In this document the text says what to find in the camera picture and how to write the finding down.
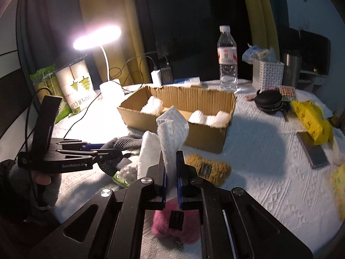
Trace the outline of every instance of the black tag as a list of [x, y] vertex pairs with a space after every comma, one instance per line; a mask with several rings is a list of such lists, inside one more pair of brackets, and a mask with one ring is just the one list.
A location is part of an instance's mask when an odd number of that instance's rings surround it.
[[183, 211], [172, 211], [170, 213], [169, 229], [176, 229], [182, 231], [184, 216], [185, 213]]
[[202, 164], [199, 169], [198, 176], [208, 178], [210, 177], [211, 171], [212, 171], [212, 166], [210, 164]]

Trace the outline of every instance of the brown plush toy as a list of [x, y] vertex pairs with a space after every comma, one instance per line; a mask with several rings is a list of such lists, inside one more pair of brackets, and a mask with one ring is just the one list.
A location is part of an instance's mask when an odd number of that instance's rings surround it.
[[223, 185], [231, 174], [231, 167], [227, 163], [210, 161], [199, 155], [190, 155], [185, 163], [194, 166], [199, 177], [215, 186]]

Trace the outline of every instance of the desk lamp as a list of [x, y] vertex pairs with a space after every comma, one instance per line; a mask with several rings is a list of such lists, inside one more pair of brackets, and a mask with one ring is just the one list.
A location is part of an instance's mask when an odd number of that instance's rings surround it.
[[106, 60], [106, 65], [107, 65], [108, 81], [101, 84], [99, 88], [101, 89], [103, 99], [107, 101], [118, 98], [119, 96], [120, 97], [124, 96], [122, 87], [120, 86], [120, 82], [117, 80], [118, 82], [116, 83], [110, 80], [109, 62], [108, 62], [106, 52], [103, 48], [104, 44], [115, 41], [116, 39], [120, 37], [120, 35], [121, 35], [120, 28], [118, 28], [118, 26], [110, 25], [110, 26], [105, 26], [103, 28], [100, 28], [89, 35], [80, 37], [73, 44], [73, 47], [76, 50], [86, 50], [92, 47], [99, 46], [101, 50], [103, 51], [104, 58]]

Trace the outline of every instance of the white basket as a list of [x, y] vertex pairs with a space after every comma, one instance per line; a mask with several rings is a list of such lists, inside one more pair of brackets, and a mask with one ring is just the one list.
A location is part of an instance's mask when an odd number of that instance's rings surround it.
[[265, 62], [253, 59], [253, 87], [268, 90], [282, 84], [284, 63]]

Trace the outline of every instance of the silver bolt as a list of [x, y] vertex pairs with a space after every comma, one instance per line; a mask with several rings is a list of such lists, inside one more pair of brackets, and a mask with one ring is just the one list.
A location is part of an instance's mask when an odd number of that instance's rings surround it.
[[202, 179], [199, 177], [193, 178], [192, 183], [196, 185], [200, 185], [202, 183]]
[[236, 195], [236, 196], [242, 196], [244, 194], [244, 190], [240, 187], [236, 187], [232, 190], [232, 192]]
[[103, 189], [101, 191], [101, 196], [102, 197], [109, 197], [111, 195], [111, 190], [110, 189]]
[[142, 184], [150, 184], [152, 182], [152, 178], [151, 177], [143, 177], [141, 179], [141, 183]]

